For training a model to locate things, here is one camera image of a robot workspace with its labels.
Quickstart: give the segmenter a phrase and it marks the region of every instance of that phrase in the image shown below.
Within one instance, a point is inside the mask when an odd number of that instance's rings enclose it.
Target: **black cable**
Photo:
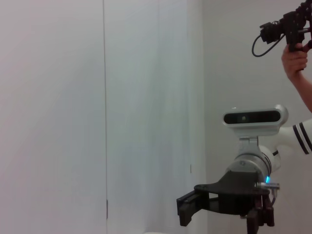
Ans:
[[[274,197],[271,202],[272,206],[274,205],[275,201],[276,201],[276,198]]]
[[[255,56],[255,57],[262,57],[262,56],[264,56],[264,55],[266,55],[270,50],[272,50],[282,39],[283,39],[283,37],[284,37],[285,35],[283,35],[270,49],[268,49],[266,52],[264,52],[263,54],[261,54],[261,55],[256,55],[255,53],[254,53],[254,46],[255,46],[255,43],[257,42],[257,40],[261,37],[261,36],[258,36],[255,40],[254,40],[254,42],[253,42],[253,50],[252,50],[252,53],[253,53],[253,56]]]

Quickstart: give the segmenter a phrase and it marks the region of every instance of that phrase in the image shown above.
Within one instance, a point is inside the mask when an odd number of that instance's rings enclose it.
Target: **camera lens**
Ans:
[[[246,122],[248,123],[248,116],[247,115],[239,116],[237,122],[238,123],[246,123]]]

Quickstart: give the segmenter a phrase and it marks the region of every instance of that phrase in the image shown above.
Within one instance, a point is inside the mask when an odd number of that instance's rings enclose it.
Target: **human hand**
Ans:
[[[301,71],[307,67],[307,52],[310,50],[308,45],[302,46],[300,43],[296,45],[296,48],[302,49],[303,51],[290,52],[289,45],[287,45],[282,56],[284,70],[287,77],[291,81],[298,79],[300,77]]]

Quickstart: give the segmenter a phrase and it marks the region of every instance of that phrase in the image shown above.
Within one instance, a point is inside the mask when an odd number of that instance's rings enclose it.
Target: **white wall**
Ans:
[[[205,182],[202,2],[105,0],[104,10],[108,233],[188,233],[176,199]],[[189,229],[206,233],[205,214]]]
[[[232,107],[257,108],[285,105],[291,126],[311,118],[311,113],[287,80],[281,64],[285,39],[262,58],[251,54],[259,26],[279,20],[300,2],[269,0],[204,1],[205,120],[207,137],[207,179],[215,182],[224,174],[237,152],[237,139],[221,122]],[[268,45],[256,46],[259,54]],[[312,77],[312,67],[304,73]],[[260,228],[260,234],[305,234],[312,228],[311,156],[281,149],[282,168],[273,175],[281,183],[275,204],[275,227]],[[208,231],[218,234],[246,233],[246,221],[239,217],[208,213]]]
[[[106,233],[102,1],[2,1],[0,29],[1,233]]]

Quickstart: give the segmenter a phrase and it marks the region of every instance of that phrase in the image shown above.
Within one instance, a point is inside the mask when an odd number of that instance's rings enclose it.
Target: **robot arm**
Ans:
[[[277,147],[288,145],[306,154],[312,152],[312,119],[293,127],[281,127],[287,119],[288,111],[280,105],[223,116],[223,123],[239,137],[239,152],[217,183],[196,185],[194,191],[177,199],[181,226],[187,226],[201,209],[246,217],[248,234],[256,234],[264,224],[274,226],[273,204],[279,184],[269,183],[269,178],[280,167]],[[259,137],[268,138],[269,145],[259,145]]]

